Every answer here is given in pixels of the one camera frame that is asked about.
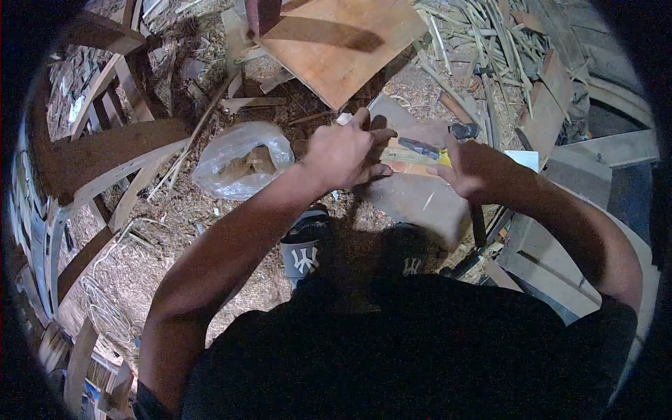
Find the wooden offcut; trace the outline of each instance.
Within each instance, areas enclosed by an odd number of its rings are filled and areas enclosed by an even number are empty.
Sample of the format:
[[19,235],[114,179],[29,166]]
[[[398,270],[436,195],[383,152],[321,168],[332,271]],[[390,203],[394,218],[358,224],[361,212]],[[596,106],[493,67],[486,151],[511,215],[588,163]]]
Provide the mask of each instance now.
[[531,118],[527,109],[523,109],[518,119],[519,128],[515,129],[526,149],[539,152],[539,168],[544,167],[553,150],[562,128],[563,111],[567,110],[574,95],[572,82],[555,50],[548,51],[542,71],[544,80],[557,92],[558,101],[543,82],[534,83],[530,95],[534,118]]
[[89,317],[77,334],[77,340],[68,362],[68,375],[65,377],[65,390],[63,392],[65,406],[73,414],[79,414],[82,405],[82,390],[84,379],[91,363],[91,353],[98,340],[98,333],[93,328]]
[[517,24],[523,24],[525,25],[525,29],[529,29],[533,32],[536,32],[541,35],[546,35],[546,30],[544,29],[544,26],[542,25],[541,22],[539,22],[539,19],[536,18],[534,15],[530,15],[529,13],[525,13],[522,11],[511,11],[511,15],[513,16],[513,20]]
[[334,110],[427,31],[405,1],[313,0],[283,10],[255,41]]
[[126,55],[145,45],[144,36],[114,20],[97,15],[90,11],[82,11],[73,22],[65,42],[84,45],[115,54]]

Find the slipper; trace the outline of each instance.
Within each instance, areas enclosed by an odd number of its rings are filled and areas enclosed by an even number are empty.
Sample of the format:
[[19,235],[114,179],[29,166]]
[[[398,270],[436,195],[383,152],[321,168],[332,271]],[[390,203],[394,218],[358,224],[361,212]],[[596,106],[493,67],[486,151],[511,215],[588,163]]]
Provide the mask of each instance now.
[[329,213],[321,206],[306,210],[280,239],[280,254],[285,276],[292,283],[292,291],[300,287],[308,274],[327,262],[323,249],[331,239]]

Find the dirt floor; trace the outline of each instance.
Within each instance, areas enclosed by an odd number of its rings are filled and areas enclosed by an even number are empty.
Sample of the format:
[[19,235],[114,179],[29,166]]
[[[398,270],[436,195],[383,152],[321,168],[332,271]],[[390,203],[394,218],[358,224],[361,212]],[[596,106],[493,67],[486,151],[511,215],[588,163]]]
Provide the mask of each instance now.
[[[122,3],[103,0],[92,3],[89,8],[109,16]],[[440,7],[433,1],[427,3]],[[208,103],[207,95],[219,88],[226,73],[226,39],[220,12],[232,4],[232,1],[206,0],[178,15],[174,11],[179,7],[179,2],[171,0],[168,8],[149,24],[150,30],[161,34],[163,51],[158,54],[149,53],[151,75],[144,80],[145,87],[157,103],[163,104],[169,115],[179,116],[195,124],[203,106]],[[86,59],[66,60],[69,65],[65,64],[53,70],[52,83],[60,87],[63,79],[66,79],[64,85],[68,85],[72,79],[70,90],[77,92],[83,85],[81,76],[79,81],[77,77],[82,73],[81,63],[89,60],[102,68],[109,58],[106,54],[86,47],[70,47],[66,56],[74,57],[78,54]],[[383,92],[398,100],[420,122],[455,122],[455,117],[437,102],[441,89],[419,67],[411,63],[411,55],[411,48],[400,54],[355,94],[342,111],[352,113],[360,106],[368,105],[379,92]],[[185,58],[208,63],[206,70],[196,80],[182,75],[181,66]],[[453,68],[451,84],[456,87],[471,84],[471,76],[465,75],[466,69],[462,68],[466,65],[467,63],[463,63]],[[259,82],[273,77],[280,69],[267,56],[247,62],[244,96],[260,95]],[[196,100],[187,92],[192,83],[197,83],[204,92],[204,99]],[[66,87],[54,88],[52,92],[52,139],[63,137],[68,132],[63,116],[65,115],[67,121],[67,112],[73,98],[62,94],[67,92]],[[521,94],[518,89],[507,86],[509,100],[514,104],[510,105],[510,111],[507,112],[499,86],[494,91],[505,148],[522,149],[513,133],[513,121],[523,103]],[[485,109],[482,87],[477,87],[473,95],[477,106]],[[130,111],[130,106],[124,103],[125,98],[121,96],[122,104]],[[96,350],[113,365],[119,366],[122,358],[127,360],[136,372],[138,348],[135,341],[142,335],[152,296],[162,277],[199,235],[200,228],[208,228],[240,204],[207,196],[194,183],[192,173],[204,147],[228,126],[244,121],[263,120],[276,124],[283,130],[296,158],[300,159],[305,152],[306,140],[315,128],[331,124],[338,116],[338,113],[332,112],[296,79],[276,87],[269,96],[287,97],[288,105],[243,109],[233,116],[228,115],[221,107],[217,109],[182,165],[175,187],[172,190],[162,187],[151,200],[147,200],[149,191],[159,182],[160,176],[148,190],[141,193],[140,201],[131,214],[132,235],[126,235],[118,242],[113,241],[62,302],[59,321],[67,333],[73,336],[77,334],[88,311],[101,336],[105,337],[99,340]],[[317,117],[292,124],[297,119],[309,116]],[[162,168],[160,175],[170,168],[170,164],[172,161]],[[121,185],[110,188],[103,195],[107,207],[114,209],[121,195]],[[338,254],[344,260],[339,264],[343,270],[342,278],[366,278],[376,268],[375,256],[380,254],[382,246],[381,232],[395,221],[372,205],[359,201],[352,192],[338,191],[333,195],[328,194],[320,202],[334,218],[334,231],[340,244]],[[492,219],[496,210],[496,206],[485,207],[486,221]],[[71,252],[65,249],[62,251],[64,258],[61,268],[100,229],[88,206],[79,209],[69,220],[68,226],[75,246]],[[461,261],[472,249],[470,230],[465,234],[462,243],[447,259],[432,261],[425,269],[437,271],[444,266],[454,267]],[[477,283],[483,272],[482,265],[478,265],[467,276],[468,281]],[[357,296],[360,285],[354,281],[343,284],[343,287]],[[290,284],[283,275],[279,246],[276,246],[264,258],[245,287],[215,316],[208,329],[206,345],[210,345],[213,338],[221,334],[240,314],[253,309],[270,310],[289,298]]]

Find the debris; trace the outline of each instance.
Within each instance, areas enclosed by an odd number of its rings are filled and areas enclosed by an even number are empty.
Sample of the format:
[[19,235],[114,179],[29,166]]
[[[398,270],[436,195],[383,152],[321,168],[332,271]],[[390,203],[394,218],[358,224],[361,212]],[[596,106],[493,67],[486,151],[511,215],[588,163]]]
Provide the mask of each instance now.
[[185,79],[198,79],[208,64],[193,58],[185,58],[179,72]]
[[235,114],[245,107],[259,106],[282,106],[287,105],[286,97],[237,97],[234,99],[222,99],[220,105],[228,110],[229,114]]
[[77,120],[77,115],[79,115],[79,112],[82,109],[82,105],[84,104],[84,97],[80,96],[77,98],[77,101],[72,104],[70,107],[70,114],[68,115],[68,123],[72,124]]
[[299,118],[298,120],[288,122],[287,125],[288,126],[293,126],[293,125],[296,125],[296,124],[299,124],[299,123],[302,123],[302,122],[316,120],[317,118],[320,118],[321,116],[325,116],[327,114],[331,114],[331,111],[324,111],[324,112],[320,112],[318,114],[313,114],[311,116]]

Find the plastic bag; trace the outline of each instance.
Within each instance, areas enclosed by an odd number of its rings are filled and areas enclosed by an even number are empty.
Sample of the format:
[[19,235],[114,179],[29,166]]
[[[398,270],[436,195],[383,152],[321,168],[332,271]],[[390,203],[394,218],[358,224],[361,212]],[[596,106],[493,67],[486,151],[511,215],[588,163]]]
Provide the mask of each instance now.
[[[255,149],[258,146],[268,150]],[[280,128],[262,121],[243,122],[212,139],[201,154],[193,179],[215,198],[244,201],[293,164],[294,153]]]

